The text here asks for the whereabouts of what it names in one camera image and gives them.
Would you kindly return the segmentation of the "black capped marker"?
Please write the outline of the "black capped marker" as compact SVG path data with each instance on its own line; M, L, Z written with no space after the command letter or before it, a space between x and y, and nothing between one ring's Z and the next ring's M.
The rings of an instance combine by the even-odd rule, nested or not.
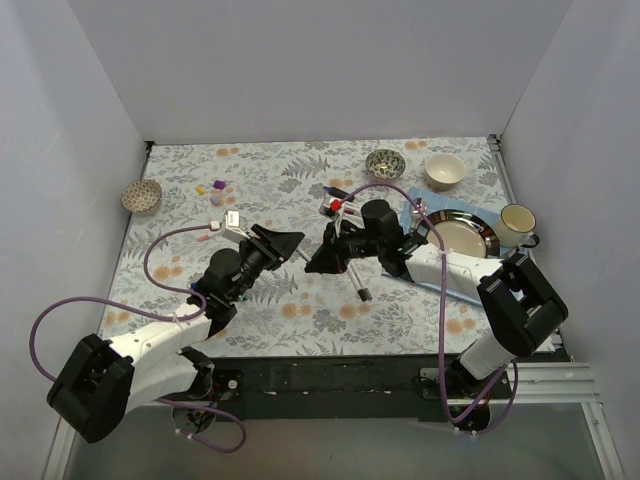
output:
M347 267L347 273L349 278L360 298L361 301L365 301L366 298L362 296L362 292L364 291L364 287L361 285L361 282L357 276L357 272L352 264L349 264Z

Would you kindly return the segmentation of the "purple black highlighter pen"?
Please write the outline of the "purple black highlighter pen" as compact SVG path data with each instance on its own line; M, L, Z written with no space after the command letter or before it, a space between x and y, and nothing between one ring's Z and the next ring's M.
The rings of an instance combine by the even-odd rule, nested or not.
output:
M323 189L331 197L338 198L338 199L344 199L348 195L347 192L334 186L324 186Z

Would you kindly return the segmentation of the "green capped marker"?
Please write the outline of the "green capped marker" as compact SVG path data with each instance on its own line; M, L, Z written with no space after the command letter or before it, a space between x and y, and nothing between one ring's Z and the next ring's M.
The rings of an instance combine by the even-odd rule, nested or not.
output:
M305 262L308 263L310 261L310 257L303 250L298 248L296 249L296 252Z

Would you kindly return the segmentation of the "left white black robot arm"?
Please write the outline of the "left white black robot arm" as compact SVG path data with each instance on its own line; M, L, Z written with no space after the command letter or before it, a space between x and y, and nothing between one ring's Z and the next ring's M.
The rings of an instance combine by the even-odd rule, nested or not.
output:
M47 404L85 441L95 443L148 402L172 394L205 398L212 390L214 363L194 344L222 331L260 274L289 260L303 238L301 232L253 225L236 248L213 253L174 314L108 339L96 334L81 339L54 380Z

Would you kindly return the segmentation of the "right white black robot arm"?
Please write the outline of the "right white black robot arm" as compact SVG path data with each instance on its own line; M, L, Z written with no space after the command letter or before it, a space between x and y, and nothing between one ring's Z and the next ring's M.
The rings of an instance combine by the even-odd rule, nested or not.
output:
M342 274L354 259L375 257L394 278L440 286L479 301L490 330L438 375L440 387L475 397L499 368L531 356L567 319L568 308L531 258L478 258L447 248L429 216L406 232L385 200L361 206L330 197L319 208L329 222L308 273Z

